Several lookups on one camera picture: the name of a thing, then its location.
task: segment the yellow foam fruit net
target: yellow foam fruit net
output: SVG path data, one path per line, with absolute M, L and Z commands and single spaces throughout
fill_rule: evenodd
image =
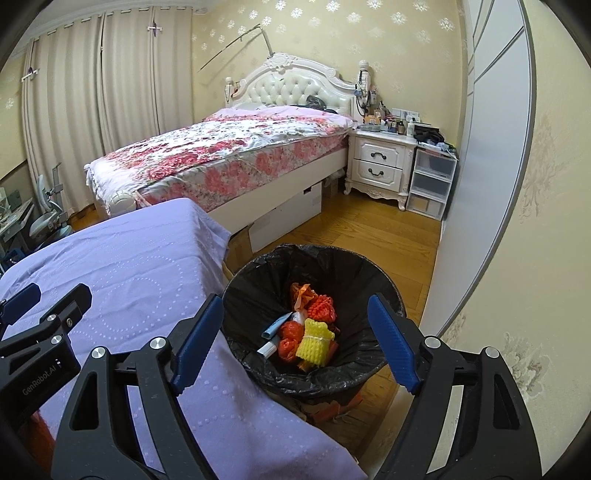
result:
M 324 367 L 329 354 L 330 341 L 335 339 L 324 322 L 306 319 L 304 325 L 304 338 L 295 355 L 311 364 Z

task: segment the black garbage bag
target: black garbage bag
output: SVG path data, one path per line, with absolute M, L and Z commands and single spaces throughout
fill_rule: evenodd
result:
M 339 349 L 330 365 L 305 374 L 275 353 L 256 351 L 280 316 L 291 311 L 292 283 L 311 284 L 334 300 Z M 382 293 L 395 312 L 406 315 L 398 289 L 374 263 L 336 247 L 280 245 L 244 266 L 223 294 L 222 332 L 234 356 L 263 388 L 298 400 L 347 403 L 386 364 L 367 320 L 369 297 Z

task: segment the wall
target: wall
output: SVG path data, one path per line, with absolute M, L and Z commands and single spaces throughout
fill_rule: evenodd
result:
M 387 106 L 419 111 L 455 143 L 462 106 L 461 21 L 456 0 L 227 1 L 193 17 L 196 120 L 223 107 L 224 78 L 244 78 L 265 60 L 267 48 L 252 33 L 198 69 L 260 22 L 274 51 L 335 67 L 345 80 L 354 82 L 359 60 L 369 61 Z
M 537 102 L 525 179 L 501 244 L 444 340 L 497 346 L 534 425 L 543 470 L 564 452 L 591 408 L 591 69 L 560 21 L 524 0 L 534 41 Z M 384 425 L 375 441 L 392 443 Z
M 0 179 L 27 158 L 21 122 L 24 60 L 10 59 L 0 72 Z

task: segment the screw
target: screw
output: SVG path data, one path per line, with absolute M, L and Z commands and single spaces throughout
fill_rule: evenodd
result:
M 441 342 L 437 337 L 427 337 L 425 338 L 425 345 L 429 348 L 439 348 L 441 347 Z
M 153 338 L 150 342 L 150 348 L 154 350 L 160 350 L 164 345 L 166 345 L 166 338 L 162 337 Z
M 486 353 L 486 355 L 491 358 L 499 358 L 499 355 L 500 355 L 499 351 L 493 346 L 486 347 L 486 350 L 484 350 L 484 353 Z
M 102 358 L 105 356 L 105 347 L 98 346 L 92 351 L 92 358 Z

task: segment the bottle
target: bottle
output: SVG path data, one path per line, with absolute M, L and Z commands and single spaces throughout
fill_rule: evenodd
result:
M 414 117 L 407 125 L 407 137 L 414 137 Z

